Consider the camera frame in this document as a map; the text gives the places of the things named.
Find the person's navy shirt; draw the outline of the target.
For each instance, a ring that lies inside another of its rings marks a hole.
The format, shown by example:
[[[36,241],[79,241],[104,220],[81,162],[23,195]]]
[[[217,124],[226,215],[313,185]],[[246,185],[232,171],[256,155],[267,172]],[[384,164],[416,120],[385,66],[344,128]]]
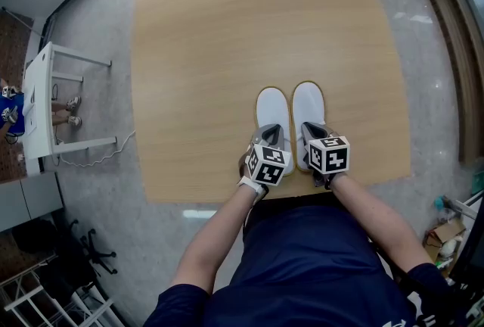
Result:
[[[144,327],[448,327],[464,320],[433,264],[396,282],[351,215],[305,206],[247,231],[228,286],[207,294],[175,285]]]

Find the white shelf rack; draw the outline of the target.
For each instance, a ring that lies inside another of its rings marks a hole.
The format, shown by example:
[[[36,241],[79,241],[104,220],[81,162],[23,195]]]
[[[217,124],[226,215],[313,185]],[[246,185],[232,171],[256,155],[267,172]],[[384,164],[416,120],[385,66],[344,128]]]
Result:
[[[113,299],[95,286],[74,291],[62,306],[41,285],[37,267],[0,282],[0,316],[19,327],[123,327]]]

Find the cardboard box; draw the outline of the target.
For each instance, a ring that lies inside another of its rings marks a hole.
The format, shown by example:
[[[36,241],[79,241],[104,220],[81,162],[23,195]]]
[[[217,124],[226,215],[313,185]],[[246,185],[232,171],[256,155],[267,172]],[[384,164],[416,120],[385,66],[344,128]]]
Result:
[[[430,230],[424,239],[423,246],[433,261],[438,257],[450,257],[466,230],[459,218],[453,218],[446,223]]]

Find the white paper stack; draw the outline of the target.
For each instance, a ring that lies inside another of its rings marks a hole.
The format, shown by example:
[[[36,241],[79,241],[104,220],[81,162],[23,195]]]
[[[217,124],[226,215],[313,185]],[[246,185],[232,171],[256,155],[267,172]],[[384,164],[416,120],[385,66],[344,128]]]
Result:
[[[23,94],[22,115],[25,117],[35,106],[35,86],[30,86]]]

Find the white slipper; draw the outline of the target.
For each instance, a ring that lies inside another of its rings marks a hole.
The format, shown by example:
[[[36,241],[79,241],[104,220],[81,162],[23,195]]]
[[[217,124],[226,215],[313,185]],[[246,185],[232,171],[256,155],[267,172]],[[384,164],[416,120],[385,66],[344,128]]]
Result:
[[[278,148],[291,153],[291,162],[285,176],[293,171],[294,161],[291,148],[290,111],[287,99],[280,89],[267,87],[256,99],[256,129],[266,124],[277,123],[284,129],[284,148]],[[272,142],[252,142],[272,147]]]
[[[308,152],[304,149],[301,126],[304,122],[325,125],[324,99],[320,87],[311,81],[300,83],[293,91],[291,98],[291,111],[295,133],[296,165],[299,170],[308,172],[305,162]],[[314,136],[322,139],[327,136]]]

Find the person's left forearm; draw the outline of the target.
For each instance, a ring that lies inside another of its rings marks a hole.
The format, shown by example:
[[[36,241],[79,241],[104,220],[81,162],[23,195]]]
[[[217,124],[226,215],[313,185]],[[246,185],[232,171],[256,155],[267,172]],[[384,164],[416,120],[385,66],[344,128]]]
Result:
[[[183,253],[171,285],[194,285],[211,294],[216,274],[231,250],[256,199],[256,191],[240,185],[193,237]]]

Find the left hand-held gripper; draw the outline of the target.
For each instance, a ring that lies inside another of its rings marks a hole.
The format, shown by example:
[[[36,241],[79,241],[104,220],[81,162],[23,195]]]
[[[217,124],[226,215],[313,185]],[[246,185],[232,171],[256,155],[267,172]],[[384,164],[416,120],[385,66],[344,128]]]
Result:
[[[277,123],[260,126],[253,133],[252,142],[272,142],[272,147],[252,145],[245,160],[250,179],[262,185],[279,185],[291,162],[291,153],[278,149],[284,148],[283,127]]]

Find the brown wooden boards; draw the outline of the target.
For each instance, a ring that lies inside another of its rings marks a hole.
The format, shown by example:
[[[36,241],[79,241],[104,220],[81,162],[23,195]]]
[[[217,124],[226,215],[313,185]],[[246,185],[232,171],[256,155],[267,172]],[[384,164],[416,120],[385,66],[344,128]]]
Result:
[[[430,0],[444,36],[458,103],[459,161],[484,157],[484,37],[468,0]]]

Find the person's right forearm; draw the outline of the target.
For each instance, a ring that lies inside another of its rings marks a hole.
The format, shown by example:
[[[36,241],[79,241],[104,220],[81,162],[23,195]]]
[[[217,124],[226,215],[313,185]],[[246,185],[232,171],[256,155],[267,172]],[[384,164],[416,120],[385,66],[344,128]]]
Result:
[[[341,173],[332,179],[330,187],[371,240],[400,269],[409,272],[416,266],[432,262],[408,222],[354,179]]]

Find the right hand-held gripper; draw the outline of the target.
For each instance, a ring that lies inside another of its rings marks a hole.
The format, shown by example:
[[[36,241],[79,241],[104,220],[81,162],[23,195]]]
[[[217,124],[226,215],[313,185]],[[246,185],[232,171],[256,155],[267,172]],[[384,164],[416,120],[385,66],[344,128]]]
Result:
[[[329,189],[330,181],[336,174],[349,170],[349,141],[345,136],[336,136],[337,133],[327,125],[304,122],[301,130],[315,187]],[[330,137],[314,139],[314,136]]]

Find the black office chair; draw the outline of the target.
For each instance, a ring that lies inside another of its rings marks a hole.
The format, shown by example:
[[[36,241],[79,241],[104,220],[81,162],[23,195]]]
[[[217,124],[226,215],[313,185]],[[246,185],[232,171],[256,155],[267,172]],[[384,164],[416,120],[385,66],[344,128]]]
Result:
[[[115,258],[116,252],[101,253],[95,248],[93,236],[97,232],[93,228],[88,230],[87,235],[77,239],[73,227],[78,223],[78,220],[74,220],[68,226],[56,226],[51,221],[35,219],[15,226],[12,234],[23,252],[35,254],[52,251],[64,265],[87,270],[87,265],[93,263],[110,275],[116,275],[118,271],[104,262],[105,258]]]

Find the wooden table with white legs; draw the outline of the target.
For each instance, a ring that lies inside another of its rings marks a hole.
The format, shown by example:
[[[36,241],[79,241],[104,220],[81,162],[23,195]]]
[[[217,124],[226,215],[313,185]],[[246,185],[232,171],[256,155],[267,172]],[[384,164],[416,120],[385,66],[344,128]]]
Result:
[[[399,57],[380,0],[135,0],[132,104],[153,203],[223,202],[267,87],[311,80],[365,185],[411,172]]]

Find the white desk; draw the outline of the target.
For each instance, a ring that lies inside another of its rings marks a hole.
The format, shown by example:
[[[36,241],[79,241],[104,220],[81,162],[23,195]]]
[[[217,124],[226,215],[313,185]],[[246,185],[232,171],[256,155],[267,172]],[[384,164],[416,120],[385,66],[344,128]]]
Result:
[[[112,65],[111,60],[89,57],[84,53],[55,45],[52,42],[47,43],[37,54],[31,64],[25,69],[22,86],[23,93],[28,87],[35,86],[35,106],[27,115],[36,115],[37,127],[30,135],[24,133],[21,137],[23,154],[27,160],[38,160],[41,157],[50,157],[62,151],[64,153],[83,151],[98,146],[117,143],[115,136],[67,144],[57,143],[54,135],[54,127],[52,126],[51,114],[52,80],[65,79],[79,83],[83,81],[82,76],[53,71],[54,59],[57,56],[72,58],[103,67],[111,67]]]

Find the white cabinet with red mark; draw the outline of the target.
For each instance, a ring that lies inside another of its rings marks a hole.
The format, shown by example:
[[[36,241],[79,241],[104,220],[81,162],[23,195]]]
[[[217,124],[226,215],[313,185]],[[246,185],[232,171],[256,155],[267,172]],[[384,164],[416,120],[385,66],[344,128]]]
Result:
[[[63,208],[54,172],[0,183],[0,232]]]

